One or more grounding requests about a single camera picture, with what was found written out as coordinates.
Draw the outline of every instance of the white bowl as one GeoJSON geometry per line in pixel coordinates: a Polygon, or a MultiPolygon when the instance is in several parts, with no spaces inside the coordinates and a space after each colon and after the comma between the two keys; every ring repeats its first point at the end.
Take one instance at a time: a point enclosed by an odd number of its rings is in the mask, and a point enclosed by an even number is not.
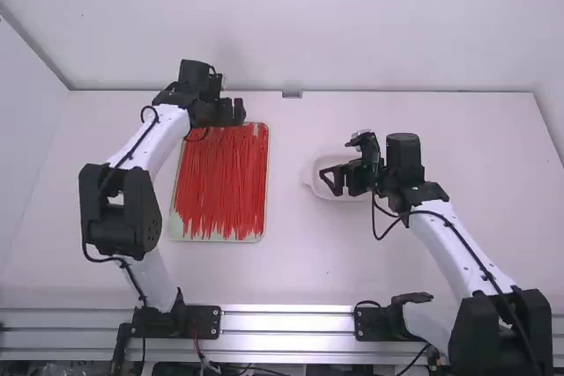
{"type": "Polygon", "coordinates": [[[343,165],[351,160],[358,159],[360,153],[357,153],[352,148],[343,147],[343,151],[327,151],[316,154],[308,163],[303,167],[301,172],[301,180],[304,184],[311,187],[315,195],[323,200],[332,200],[335,202],[367,202],[370,201],[370,193],[364,193],[356,197],[351,197],[348,194],[348,188],[343,187],[343,195],[336,197],[333,195],[327,184],[319,177],[319,171],[327,167],[335,165],[343,165]]]}

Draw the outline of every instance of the black joint housing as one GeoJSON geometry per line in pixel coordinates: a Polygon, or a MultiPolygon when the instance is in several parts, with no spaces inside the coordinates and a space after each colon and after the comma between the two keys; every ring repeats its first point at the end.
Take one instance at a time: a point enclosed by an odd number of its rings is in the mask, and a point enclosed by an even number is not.
{"type": "Polygon", "coordinates": [[[421,165],[421,142],[415,134],[396,133],[386,136],[386,166],[398,185],[419,185],[425,182],[421,165]]]}
{"type": "Polygon", "coordinates": [[[186,305],[180,288],[170,312],[136,308],[131,320],[136,338],[218,339],[220,323],[221,307],[186,305]]]}
{"type": "Polygon", "coordinates": [[[80,221],[86,244],[100,254],[123,254],[143,259],[160,238],[162,216],[151,175],[141,169],[117,169],[106,187],[100,184],[108,165],[85,165],[78,176],[80,221]],[[123,204],[110,199],[123,194],[123,204]]]}
{"type": "Polygon", "coordinates": [[[241,126],[247,113],[242,99],[220,98],[223,74],[208,63],[182,59],[178,81],[157,94],[152,105],[176,105],[188,111],[192,128],[241,126]]]}
{"type": "MultiPolygon", "coordinates": [[[[503,294],[515,308],[541,374],[553,374],[552,311],[539,290],[503,294]]],[[[526,376],[536,374],[523,340],[499,296],[481,291],[463,299],[449,340],[449,361],[456,374],[526,376]],[[500,318],[511,328],[500,326],[500,318]]]]}

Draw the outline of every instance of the black cable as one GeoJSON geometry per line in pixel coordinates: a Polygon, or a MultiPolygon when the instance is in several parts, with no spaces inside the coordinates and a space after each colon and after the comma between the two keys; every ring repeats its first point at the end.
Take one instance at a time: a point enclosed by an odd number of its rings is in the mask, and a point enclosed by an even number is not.
{"type": "Polygon", "coordinates": [[[383,213],[383,214],[386,215],[386,216],[389,216],[389,217],[399,217],[399,215],[394,215],[393,213],[391,213],[391,212],[385,210],[383,207],[381,207],[380,205],[378,205],[378,203],[376,202],[375,196],[376,196],[376,194],[373,193],[373,194],[372,194],[372,205],[373,205],[374,207],[376,207],[381,213],[383,213]]]}
{"type": "Polygon", "coordinates": [[[423,353],[425,352],[425,350],[427,348],[429,348],[431,346],[430,343],[428,343],[426,346],[424,346],[420,352],[417,353],[417,356],[415,356],[413,358],[413,360],[411,361],[410,364],[408,364],[400,373],[397,373],[396,376],[401,376],[402,374],[405,374],[405,372],[407,372],[409,369],[411,369],[413,367],[413,365],[415,364],[415,362],[417,360],[419,360],[419,358],[423,355],[423,353]]]}
{"type": "Polygon", "coordinates": [[[231,368],[231,369],[238,369],[238,370],[243,370],[243,369],[245,369],[245,372],[246,372],[247,370],[257,370],[257,371],[259,371],[259,372],[265,372],[265,373],[269,373],[269,374],[276,374],[277,376],[290,376],[290,375],[288,375],[288,374],[286,374],[286,373],[276,372],[275,370],[265,369],[265,368],[263,368],[263,367],[255,367],[255,366],[253,366],[253,365],[252,365],[252,366],[247,366],[247,367],[244,367],[244,366],[241,366],[241,365],[222,365],[222,366],[223,366],[223,367],[226,367],[226,368],[228,368],[228,369],[229,369],[229,368],[231,368]]]}
{"type": "Polygon", "coordinates": [[[250,368],[252,367],[252,365],[253,365],[252,363],[249,363],[249,365],[248,365],[247,367],[245,367],[243,370],[241,370],[240,372],[235,373],[235,374],[233,374],[233,375],[231,375],[231,376],[242,376],[243,374],[245,374],[245,372],[246,372],[248,369],[250,369],[250,368]]]}
{"type": "Polygon", "coordinates": [[[380,241],[384,237],[378,237],[378,234],[376,233],[376,220],[374,213],[374,206],[376,204],[376,200],[374,199],[374,196],[375,196],[375,192],[372,193],[372,202],[370,203],[370,213],[372,215],[372,234],[374,235],[374,238],[376,238],[376,240],[380,241]]]}
{"type": "MultiPolygon", "coordinates": [[[[174,84],[175,83],[171,83],[169,85],[169,87],[167,87],[167,90],[168,90],[168,88],[171,88],[174,84]]],[[[114,176],[115,171],[126,160],[133,159],[134,151],[143,142],[143,140],[145,140],[145,137],[155,127],[155,125],[157,125],[157,123],[160,122],[159,112],[153,106],[144,106],[141,109],[141,112],[139,114],[140,118],[141,118],[141,122],[145,123],[145,118],[143,117],[143,112],[147,109],[151,110],[154,113],[154,118],[153,118],[151,124],[147,127],[147,129],[143,132],[143,134],[141,134],[139,139],[135,142],[135,144],[133,144],[133,146],[130,148],[130,150],[127,153],[125,153],[125,155],[123,155],[123,157],[121,159],[119,159],[119,161],[115,164],[115,166],[112,169],[110,169],[110,171],[106,175],[106,178],[104,178],[104,180],[100,184],[100,188],[98,190],[98,197],[100,197],[101,194],[104,192],[104,189],[106,188],[107,184],[111,181],[112,177],[114,176]]],[[[92,262],[92,263],[107,263],[107,262],[118,262],[118,263],[120,263],[120,268],[125,269],[125,272],[127,273],[128,277],[130,278],[131,284],[134,286],[135,291],[137,291],[137,294],[139,295],[139,300],[143,303],[143,307],[147,307],[147,296],[143,293],[141,286],[139,286],[137,279],[135,278],[135,276],[133,275],[133,272],[131,271],[130,265],[123,258],[121,258],[121,257],[107,257],[105,259],[94,259],[93,257],[91,257],[88,254],[88,249],[87,249],[86,242],[85,242],[84,239],[82,239],[82,254],[84,255],[84,257],[89,262],[92,262]]],[[[143,340],[143,353],[142,353],[142,356],[141,356],[141,367],[140,367],[141,369],[143,369],[143,367],[145,365],[145,353],[146,353],[146,339],[145,339],[145,337],[143,337],[142,340],[143,340]]]]}
{"type": "Polygon", "coordinates": [[[189,139],[190,133],[188,133],[188,135],[185,136],[184,139],[189,143],[197,143],[198,141],[202,141],[209,135],[210,135],[210,127],[205,127],[204,134],[201,137],[197,138],[196,140],[189,139]]]}
{"type": "Polygon", "coordinates": [[[354,306],[354,310],[356,310],[359,306],[363,306],[365,304],[369,304],[371,306],[376,306],[376,307],[382,307],[382,306],[380,306],[380,303],[378,303],[376,301],[372,301],[371,299],[363,299],[362,301],[359,301],[358,303],[356,303],[356,306],[354,306]]]}
{"type": "Polygon", "coordinates": [[[476,264],[478,264],[480,270],[482,272],[484,272],[484,275],[486,276],[486,279],[489,281],[489,283],[493,286],[493,288],[495,289],[495,291],[499,294],[501,302],[503,303],[503,306],[507,309],[509,316],[511,317],[511,319],[513,320],[513,323],[515,324],[516,328],[517,328],[517,333],[519,334],[519,336],[521,337],[525,350],[527,351],[527,355],[529,356],[529,359],[532,362],[533,368],[535,373],[538,376],[542,376],[542,372],[540,371],[539,367],[538,367],[538,362],[535,359],[535,355],[532,352],[532,347],[531,347],[531,343],[529,342],[529,338],[527,337],[527,335],[525,334],[524,328],[523,328],[523,324],[521,323],[521,321],[519,320],[519,318],[516,315],[515,310],[513,309],[513,307],[509,304],[508,299],[505,297],[505,294],[503,293],[503,291],[501,290],[500,286],[497,284],[497,282],[495,281],[494,275],[492,275],[492,273],[487,269],[486,265],[479,259],[479,257],[476,255],[476,253],[474,252],[474,250],[472,250],[472,248],[470,247],[470,245],[468,244],[468,242],[464,239],[464,237],[462,236],[462,234],[455,228],[454,224],[452,222],[450,222],[447,218],[445,218],[442,214],[437,213],[435,211],[431,211],[431,210],[411,210],[408,211],[406,213],[403,213],[400,217],[398,217],[394,222],[391,223],[390,226],[388,226],[388,228],[386,229],[386,231],[384,231],[384,233],[382,234],[382,237],[378,237],[376,235],[376,233],[374,234],[375,238],[377,240],[383,240],[383,238],[388,235],[388,233],[392,230],[392,228],[394,226],[396,226],[399,222],[401,222],[401,220],[404,217],[409,217],[411,215],[430,215],[430,216],[434,216],[439,218],[445,226],[447,226],[455,235],[456,237],[460,240],[460,242],[463,244],[464,248],[466,248],[466,250],[468,251],[468,253],[471,255],[472,259],[474,259],[474,261],[476,262],[476,264]]]}
{"type": "Polygon", "coordinates": [[[108,175],[106,175],[106,178],[104,178],[104,180],[102,181],[102,183],[100,184],[100,188],[98,190],[98,196],[101,195],[101,193],[104,191],[104,189],[106,188],[107,184],[110,182],[110,180],[112,179],[112,177],[114,176],[115,172],[117,171],[117,169],[119,169],[119,167],[121,165],[123,165],[123,163],[128,160],[128,159],[133,159],[133,152],[138,148],[138,146],[143,142],[143,140],[145,140],[145,137],[147,136],[147,134],[149,134],[149,132],[151,132],[151,129],[154,128],[154,126],[160,122],[159,120],[159,112],[157,112],[157,109],[155,109],[153,106],[144,106],[141,109],[141,122],[145,123],[145,118],[143,117],[143,112],[147,109],[152,110],[152,112],[155,114],[154,119],[151,122],[151,125],[149,125],[149,127],[147,127],[147,129],[143,132],[143,134],[141,134],[141,136],[139,137],[139,139],[135,142],[135,144],[133,144],[133,147],[130,148],[130,150],[125,153],[123,155],[123,157],[121,159],[119,159],[119,161],[114,165],[114,167],[112,167],[110,169],[110,171],[108,172],[108,175]]]}

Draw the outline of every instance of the table surface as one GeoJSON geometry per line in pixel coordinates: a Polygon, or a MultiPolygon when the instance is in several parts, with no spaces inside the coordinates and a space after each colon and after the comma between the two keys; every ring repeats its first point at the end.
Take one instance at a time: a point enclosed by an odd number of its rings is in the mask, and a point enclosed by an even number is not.
{"type": "MultiPolygon", "coordinates": [[[[537,287],[564,310],[560,217],[564,172],[530,93],[237,92],[250,121],[271,130],[265,235],[252,244],[174,242],[160,251],[188,302],[354,304],[410,291],[454,298],[428,251],[404,228],[374,240],[369,203],[329,202],[301,182],[319,152],[356,129],[384,144],[415,132],[427,178],[450,194],[467,229],[522,288],[537,287]]],[[[2,307],[133,306],[113,264],[80,252],[78,172],[103,163],[135,132],[153,92],[74,92],[0,275],[2,307]]],[[[155,189],[167,227],[180,149],[155,189]]],[[[390,220],[377,216],[381,232],[390,220]]]]}

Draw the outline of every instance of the black mounting bracket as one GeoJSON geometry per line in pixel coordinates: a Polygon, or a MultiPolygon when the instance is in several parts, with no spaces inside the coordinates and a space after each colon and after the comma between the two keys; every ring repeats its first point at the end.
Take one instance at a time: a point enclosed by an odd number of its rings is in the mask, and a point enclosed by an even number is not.
{"type": "Polygon", "coordinates": [[[327,167],[319,171],[319,177],[334,196],[343,195],[343,188],[348,188],[348,195],[356,197],[372,190],[375,187],[375,176],[379,166],[383,166],[380,157],[380,145],[374,132],[358,131],[352,134],[351,140],[345,147],[355,147],[360,149],[361,158],[351,160],[342,165],[327,167]]]}
{"type": "Polygon", "coordinates": [[[388,310],[384,307],[354,309],[354,337],[357,341],[397,341],[392,335],[388,310]]]}
{"type": "Polygon", "coordinates": [[[387,307],[354,307],[354,337],[360,342],[423,341],[405,328],[402,306],[432,299],[426,292],[410,292],[392,297],[387,307]]]}
{"type": "Polygon", "coordinates": [[[189,111],[192,128],[236,127],[247,112],[241,98],[220,98],[223,74],[208,63],[182,59],[178,81],[170,83],[152,100],[152,105],[176,105],[189,111]]]}
{"type": "Polygon", "coordinates": [[[136,308],[131,320],[133,338],[218,339],[221,323],[219,306],[179,305],[171,320],[168,313],[150,307],[136,308]]]}
{"type": "Polygon", "coordinates": [[[218,339],[221,333],[221,307],[187,306],[177,302],[170,313],[152,307],[136,308],[131,323],[117,329],[110,375],[121,376],[125,351],[131,338],[144,339],[218,339]]]}

